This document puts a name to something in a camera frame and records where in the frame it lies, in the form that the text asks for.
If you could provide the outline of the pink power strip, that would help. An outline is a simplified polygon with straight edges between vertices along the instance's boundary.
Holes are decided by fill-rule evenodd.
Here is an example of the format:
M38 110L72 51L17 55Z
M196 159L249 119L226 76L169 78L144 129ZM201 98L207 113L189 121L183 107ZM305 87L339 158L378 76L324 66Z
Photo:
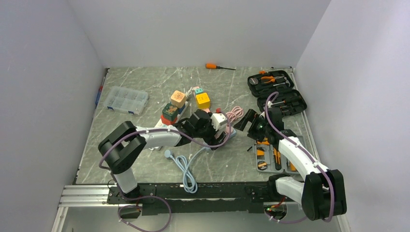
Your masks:
M194 87L192 89L194 94L194 99L198 109L209 111L211 101L209 95L204 92L204 90L200 87Z

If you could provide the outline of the blue power strip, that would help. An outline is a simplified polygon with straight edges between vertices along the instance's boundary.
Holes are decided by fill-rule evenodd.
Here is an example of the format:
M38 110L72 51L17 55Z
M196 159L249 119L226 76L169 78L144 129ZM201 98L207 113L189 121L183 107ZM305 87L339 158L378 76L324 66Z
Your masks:
M232 139L234 136L236 136L236 130L232 128L228 140ZM211 148L205 147L205 150L209 151L209 150L211 150Z

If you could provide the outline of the grey tool tray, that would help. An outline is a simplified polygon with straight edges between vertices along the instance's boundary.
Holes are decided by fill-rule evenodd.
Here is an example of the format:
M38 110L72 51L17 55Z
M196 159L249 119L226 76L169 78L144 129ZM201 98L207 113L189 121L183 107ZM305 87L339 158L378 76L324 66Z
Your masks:
M256 157L256 170L272 174L298 174L296 167L268 143L265 138L251 147Z

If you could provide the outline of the white power strip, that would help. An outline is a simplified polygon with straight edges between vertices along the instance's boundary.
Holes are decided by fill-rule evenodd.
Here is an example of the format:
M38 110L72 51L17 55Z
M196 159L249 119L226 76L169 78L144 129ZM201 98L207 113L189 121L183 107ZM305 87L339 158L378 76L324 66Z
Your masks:
M178 110L177 117L175 118L174 121L170 121L168 119L165 119L164 116L161 115L161 118L159 119L159 121L157 122L157 124L154 127L155 128L164 128L164 127L167 127L167 126L171 125L171 123L178 122L181 119L181 117L182 117L183 113L185 112L188 105L189 105L189 103L186 101L184 106L181 109Z

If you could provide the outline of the clear screw box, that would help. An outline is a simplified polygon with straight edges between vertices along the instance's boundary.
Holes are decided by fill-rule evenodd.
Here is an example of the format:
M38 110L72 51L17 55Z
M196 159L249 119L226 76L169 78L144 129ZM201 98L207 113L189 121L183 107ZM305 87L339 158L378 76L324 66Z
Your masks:
M142 113L148 101L148 93L126 87L110 89L103 105L106 109L131 115Z

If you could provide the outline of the pink cube plug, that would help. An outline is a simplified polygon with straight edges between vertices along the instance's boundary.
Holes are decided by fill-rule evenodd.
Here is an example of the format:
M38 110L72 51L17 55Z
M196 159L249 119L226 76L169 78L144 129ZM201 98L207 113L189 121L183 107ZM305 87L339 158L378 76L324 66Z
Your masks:
M215 135L216 143L217 144L223 143L227 136L228 136L228 133L226 131L218 131L218 133Z

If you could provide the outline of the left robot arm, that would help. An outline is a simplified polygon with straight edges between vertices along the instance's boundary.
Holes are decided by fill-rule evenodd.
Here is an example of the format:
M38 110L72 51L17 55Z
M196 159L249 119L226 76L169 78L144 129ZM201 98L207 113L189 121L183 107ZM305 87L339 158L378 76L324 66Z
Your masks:
M229 136L225 128L229 124L225 113L208 113L201 109L161 128L138 127L125 121L98 145L102 154L99 166L111 172L119 185L120 197L132 203L138 199L140 189L132 165L143 150L158 146L178 147L191 142L215 150L227 142Z

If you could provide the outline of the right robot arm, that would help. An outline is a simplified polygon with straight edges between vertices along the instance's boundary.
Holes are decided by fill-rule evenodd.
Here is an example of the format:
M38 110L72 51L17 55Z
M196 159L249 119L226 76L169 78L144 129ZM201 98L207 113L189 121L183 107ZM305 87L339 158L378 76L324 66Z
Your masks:
M285 196L302 206L309 220L330 221L333 216L347 212L347 202L343 174L321 164L301 144L291 129L285 129L280 112L268 108L258 114L249 109L245 116L234 125L243 131L250 123L248 137L258 141L267 141L282 157L296 168L302 181L297 181L286 174L269 177L266 194L273 201Z

